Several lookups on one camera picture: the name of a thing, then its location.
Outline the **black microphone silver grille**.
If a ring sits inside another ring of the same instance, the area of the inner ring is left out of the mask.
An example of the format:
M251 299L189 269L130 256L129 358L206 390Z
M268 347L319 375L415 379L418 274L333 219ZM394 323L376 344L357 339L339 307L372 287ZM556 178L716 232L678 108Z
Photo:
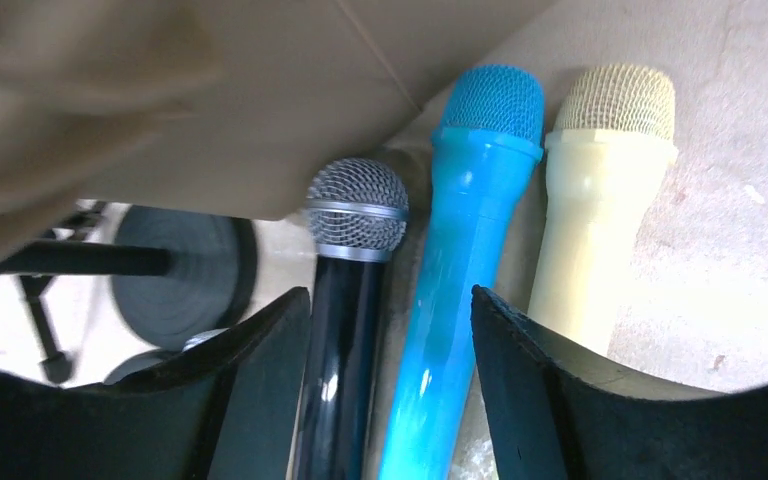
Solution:
M384 273L408 213L400 177L370 159L336 160L308 189L317 261L294 479L362 475Z

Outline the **blue microphone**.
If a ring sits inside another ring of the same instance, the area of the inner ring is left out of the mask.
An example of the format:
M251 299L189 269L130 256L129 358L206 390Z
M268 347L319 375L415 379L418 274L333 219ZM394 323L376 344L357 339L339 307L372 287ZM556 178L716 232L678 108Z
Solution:
M444 479L475 368L472 288L494 284L509 224L541 161L544 94L483 65L456 81L431 137L432 202L382 449L382 479Z

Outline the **cream microphone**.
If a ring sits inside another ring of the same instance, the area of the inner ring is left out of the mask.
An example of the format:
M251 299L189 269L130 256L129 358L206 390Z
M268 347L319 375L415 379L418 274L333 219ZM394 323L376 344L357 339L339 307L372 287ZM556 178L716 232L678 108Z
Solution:
M528 316L606 355L643 217L675 164L675 88L608 64L578 77L546 136L546 223Z

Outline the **black tripod shock mount stand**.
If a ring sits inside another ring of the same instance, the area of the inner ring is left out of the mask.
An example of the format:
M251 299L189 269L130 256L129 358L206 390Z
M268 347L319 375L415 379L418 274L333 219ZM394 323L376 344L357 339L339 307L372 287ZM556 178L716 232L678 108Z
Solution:
M94 200L86 206L80 206L70 217L42 233L40 239L58 240L55 230L65 229L70 231L70 234L65 237L67 241L84 241L103 221L107 206L106 201L98 200ZM45 301L42 298L54 279L55 276L43 274L18 276L26 310L33 322L36 337L44 354L40 366L49 382L61 385L72 377L73 361L65 352L60 350L55 340Z

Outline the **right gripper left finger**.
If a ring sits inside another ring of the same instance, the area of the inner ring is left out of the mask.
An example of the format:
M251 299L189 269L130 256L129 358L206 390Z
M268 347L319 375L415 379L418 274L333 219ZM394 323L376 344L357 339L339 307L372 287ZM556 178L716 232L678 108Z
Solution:
M0 479L281 479L308 343L303 287L120 381L0 372Z

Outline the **black round base stand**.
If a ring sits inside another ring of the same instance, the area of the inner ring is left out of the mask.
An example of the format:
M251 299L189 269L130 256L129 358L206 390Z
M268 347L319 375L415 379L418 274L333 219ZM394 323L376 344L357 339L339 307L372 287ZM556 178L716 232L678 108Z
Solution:
M249 219L132 206L110 244L38 239L0 261L0 275L107 276L125 324L179 350L248 308L258 270Z

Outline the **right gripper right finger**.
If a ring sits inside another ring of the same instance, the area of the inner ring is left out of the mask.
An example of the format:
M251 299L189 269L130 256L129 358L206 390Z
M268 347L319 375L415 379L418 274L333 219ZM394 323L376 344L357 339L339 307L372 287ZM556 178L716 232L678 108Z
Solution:
M475 286L471 323L503 479L768 479L768 385L719 393L645 374Z

